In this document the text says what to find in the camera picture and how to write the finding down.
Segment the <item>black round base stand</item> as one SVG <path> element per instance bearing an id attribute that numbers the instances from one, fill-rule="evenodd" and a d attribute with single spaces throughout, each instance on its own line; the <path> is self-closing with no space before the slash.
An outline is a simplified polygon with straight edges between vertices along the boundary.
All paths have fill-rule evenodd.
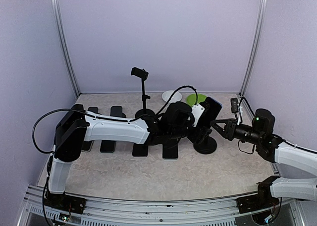
<path id="1" fill-rule="evenodd" d="M 209 136 L 203 141 L 202 144 L 200 145 L 194 144 L 194 149 L 200 154 L 204 154 L 204 155 L 212 154 L 217 149 L 217 142 L 214 138 Z"/>

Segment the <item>black phone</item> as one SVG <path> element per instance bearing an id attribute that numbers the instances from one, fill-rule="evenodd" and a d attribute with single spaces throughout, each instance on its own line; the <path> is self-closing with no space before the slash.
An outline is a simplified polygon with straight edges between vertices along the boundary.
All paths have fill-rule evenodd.
<path id="1" fill-rule="evenodd" d="M 148 145 L 146 144 L 133 144 L 132 156 L 134 157 L 147 157 Z"/>
<path id="2" fill-rule="evenodd" d="M 205 108 L 204 112 L 200 116 L 197 127 L 211 127 L 211 122 L 216 120 L 218 114 L 222 109 L 222 104 L 211 97 L 206 97 L 200 105 Z"/>
<path id="3" fill-rule="evenodd" d="M 101 153 L 113 153 L 115 151 L 116 141 L 102 140 L 100 146 Z"/>

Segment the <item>tall black clamp phone mount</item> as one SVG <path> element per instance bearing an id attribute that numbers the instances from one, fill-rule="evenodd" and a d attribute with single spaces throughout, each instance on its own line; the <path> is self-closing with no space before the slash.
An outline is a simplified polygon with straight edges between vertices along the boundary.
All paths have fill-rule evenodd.
<path id="1" fill-rule="evenodd" d="M 149 73 L 145 71 L 144 69 L 139 69 L 137 67 L 133 67 L 131 69 L 131 76 L 136 76 L 141 79 L 141 85 L 142 85 L 142 105 L 143 108 L 141 110 L 138 110 L 135 113 L 135 118 L 142 116 L 143 114 L 147 114 L 150 116 L 154 116 L 155 113 L 151 109 L 148 109 L 146 106 L 146 101 L 149 100 L 151 97 L 145 93 L 145 81 L 148 78 Z"/>

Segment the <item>dark grey folding phone stand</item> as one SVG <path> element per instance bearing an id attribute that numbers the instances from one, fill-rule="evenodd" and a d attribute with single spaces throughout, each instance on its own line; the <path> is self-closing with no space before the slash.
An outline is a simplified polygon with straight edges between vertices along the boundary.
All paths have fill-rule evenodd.
<path id="1" fill-rule="evenodd" d="M 88 107 L 88 111 L 95 113 L 95 114 L 99 114 L 99 108 L 98 107 Z"/>

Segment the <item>phone with clear case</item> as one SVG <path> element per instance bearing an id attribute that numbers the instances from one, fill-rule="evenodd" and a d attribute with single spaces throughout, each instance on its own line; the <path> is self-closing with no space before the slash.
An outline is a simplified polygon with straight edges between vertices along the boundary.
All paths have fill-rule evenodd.
<path id="1" fill-rule="evenodd" d="M 93 141 L 89 141 L 89 142 L 84 141 L 81 151 L 82 152 L 90 152 L 91 148 L 92 148 L 92 144 L 93 144 Z"/>

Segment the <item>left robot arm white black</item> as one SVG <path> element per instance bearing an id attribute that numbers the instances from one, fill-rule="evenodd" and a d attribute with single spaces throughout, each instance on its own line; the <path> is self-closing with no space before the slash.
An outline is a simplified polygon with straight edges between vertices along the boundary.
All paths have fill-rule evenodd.
<path id="1" fill-rule="evenodd" d="M 188 138 L 201 144 L 211 133 L 208 112 L 200 104 L 172 103 L 164 113 L 143 114 L 135 119 L 84 111 L 82 105 L 69 109 L 58 123 L 54 136 L 53 162 L 48 180 L 49 199 L 58 208 L 69 204 L 64 194 L 71 165 L 81 154 L 84 142 L 123 141 L 137 145 L 174 146 Z"/>

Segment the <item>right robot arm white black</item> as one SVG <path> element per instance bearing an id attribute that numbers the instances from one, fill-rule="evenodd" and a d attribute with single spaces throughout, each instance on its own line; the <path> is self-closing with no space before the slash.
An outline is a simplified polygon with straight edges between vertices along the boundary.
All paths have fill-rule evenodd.
<path id="1" fill-rule="evenodd" d="M 213 120 L 211 126 L 229 141 L 238 139 L 253 144 L 255 151 L 268 162 L 289 165 L 316 175 L 317 153 L 275 135 L 274 123 L 275 117 L 269 110 L 257 109 L 250 126 L 238 124 L 235 119 Z M 258 208 L 264 208 L 272 200 L 283 197 L 316 201 L 317 178 L 271 176 L 258 184 L 253 203 Z"/>

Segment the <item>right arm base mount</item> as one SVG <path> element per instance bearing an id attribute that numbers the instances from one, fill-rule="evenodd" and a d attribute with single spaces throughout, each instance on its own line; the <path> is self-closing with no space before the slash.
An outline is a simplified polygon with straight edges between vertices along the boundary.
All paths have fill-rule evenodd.
<path id="1" fill-rule="evenodd" d="M 280 200 L 272 196 L 270 186 L 279 176 L 270 176 L 257 184 L 257 193 L 250 196 L 239 197 L 236 199 L 240 214 L 253 212 L 274 205 L 278 205 Z"/>

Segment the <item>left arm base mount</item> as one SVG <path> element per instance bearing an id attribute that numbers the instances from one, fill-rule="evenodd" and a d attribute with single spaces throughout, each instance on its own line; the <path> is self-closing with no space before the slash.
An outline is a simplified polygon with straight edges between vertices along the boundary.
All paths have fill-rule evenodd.
<path id="1" fill-rule="evenodd" d="M 86 206 L 86 199 L 67 195 L 65 193 L 52 194 L 50 192 L 46 192 L 44 194 L 44 205 L 68 213 L 82 215 Z"/>

